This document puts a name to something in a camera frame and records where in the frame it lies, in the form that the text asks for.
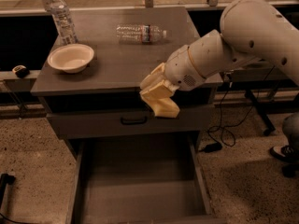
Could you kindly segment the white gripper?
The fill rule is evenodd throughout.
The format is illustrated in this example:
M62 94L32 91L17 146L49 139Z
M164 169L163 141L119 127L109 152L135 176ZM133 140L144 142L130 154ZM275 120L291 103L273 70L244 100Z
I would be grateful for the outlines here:
M203 85L205 81L206 79L194 68L189 46L185 45L174 51L166 63L160 63L141 81L140 95L149 100L170 98L178 89L191 91Z

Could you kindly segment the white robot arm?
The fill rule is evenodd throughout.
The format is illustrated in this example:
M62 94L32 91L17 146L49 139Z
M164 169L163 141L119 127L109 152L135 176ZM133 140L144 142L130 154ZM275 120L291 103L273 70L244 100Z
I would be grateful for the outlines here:
M140 95L166 99L257 59L299 84L299 30L264 0L234 0L221 14L220 29L174 51L144 78Z

